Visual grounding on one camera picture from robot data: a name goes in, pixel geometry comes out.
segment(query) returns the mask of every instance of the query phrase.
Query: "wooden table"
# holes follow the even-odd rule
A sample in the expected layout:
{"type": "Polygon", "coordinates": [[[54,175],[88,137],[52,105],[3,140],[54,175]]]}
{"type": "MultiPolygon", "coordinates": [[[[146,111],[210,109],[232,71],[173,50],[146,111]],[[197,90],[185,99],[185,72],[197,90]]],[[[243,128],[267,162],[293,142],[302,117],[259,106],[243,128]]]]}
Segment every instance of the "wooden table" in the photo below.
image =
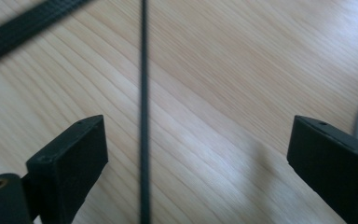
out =
{"type": "MultiPolygon", "coordinates": [[[[0,0],[0,23],[38,2],[0,0]]],[[[0,174],[105,117],[74,223],[138,222],[139,16],[96,0],[0,60],[0,174]]],[[[151,0],[150,63],[154,223],[343,222],[285,154],[296,114],[352,130],[358,0],[151,0]]]]}

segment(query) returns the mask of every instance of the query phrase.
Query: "light wood surface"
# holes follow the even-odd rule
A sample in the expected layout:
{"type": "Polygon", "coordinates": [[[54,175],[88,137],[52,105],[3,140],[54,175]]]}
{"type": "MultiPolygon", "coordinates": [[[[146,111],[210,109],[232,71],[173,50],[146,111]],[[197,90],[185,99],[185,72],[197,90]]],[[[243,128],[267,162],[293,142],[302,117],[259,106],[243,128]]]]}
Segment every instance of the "light wood surface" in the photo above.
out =
{"type": "MultiPolygon", "coordinates": [[[[0,0],[0,23],[38,0],[0,0]]],[[[0,61],[0,174],[103,114],[74,223],[138,222],[140,2],[97,0],[0,61]]],[[[295,114],[350,133],[358,0],[151,0],[154,223],[343,223],[287,164],[295,114]]]]}

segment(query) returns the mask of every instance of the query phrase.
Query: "thin black rod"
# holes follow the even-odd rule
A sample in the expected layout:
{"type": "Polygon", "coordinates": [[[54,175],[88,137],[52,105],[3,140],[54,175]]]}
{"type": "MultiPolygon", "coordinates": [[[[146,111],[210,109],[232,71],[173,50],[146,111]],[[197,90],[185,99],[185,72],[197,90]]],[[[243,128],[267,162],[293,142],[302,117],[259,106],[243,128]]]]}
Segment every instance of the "thin black rod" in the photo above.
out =
{"type": "Polygon", "coordinates": [[[151,223],[149,181],[149,108],[148,108],[148,63],[147,63],[147,0],[142,0],[141,15],[141,130],[140,130],[140,175],[141,201],[140,223],[151,223]]]}

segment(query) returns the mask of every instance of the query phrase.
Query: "black plastic bracket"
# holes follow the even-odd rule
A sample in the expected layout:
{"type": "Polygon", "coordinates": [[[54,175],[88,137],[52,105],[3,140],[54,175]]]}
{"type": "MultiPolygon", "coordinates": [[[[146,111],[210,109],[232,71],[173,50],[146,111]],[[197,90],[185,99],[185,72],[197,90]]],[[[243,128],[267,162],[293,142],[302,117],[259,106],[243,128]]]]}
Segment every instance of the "black plastic bracket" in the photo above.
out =
{"type": "Polygon", "coordinates": [[[26,162],[25,177],[0,175],[0,223],[71,223],[106,164],[103,116],[78,121],[26,162]]]}
{"type": "Polygon", "coordinates": [[[358,223],[358,139],[296,116],[287,160],[346,222],[358,223]]]}

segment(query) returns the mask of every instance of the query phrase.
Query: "black plastic part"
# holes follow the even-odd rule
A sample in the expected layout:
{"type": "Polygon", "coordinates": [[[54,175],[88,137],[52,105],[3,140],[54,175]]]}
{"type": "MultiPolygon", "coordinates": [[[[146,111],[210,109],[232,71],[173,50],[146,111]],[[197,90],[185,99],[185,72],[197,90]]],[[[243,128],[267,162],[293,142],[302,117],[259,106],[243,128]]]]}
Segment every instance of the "black plastic part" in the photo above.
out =
{"type": "Polygon", "coordinates": [[[39,216],[40,210],[43,207],[42,193],[38,186],[37,180],[33,180],[29,174],[22,179],[22,188],[25,192],[25,199],[28,206],[28,212],[31,220],[39,216]]]}
{"type": "Polygon", "coordinates": [[[106,163],[103,116],[80,120],[33,155],[26,178],[40,189],[42,222],[71,223],[106,163]]]}
{"type": "Polygon", "coordinates": [[[20,177],[0,175],[0,224],[30,222],[20,177]]]}
{"type": "Polygon", "coordinates": [[[346,222],[358,223],[358,140],[296,116],[287,153],[296,173],[346,222]]]}
{"type": "Polygon", "coordinates": [[[0,58],[90,0],[48,0],[0,26],[0,58]]]}

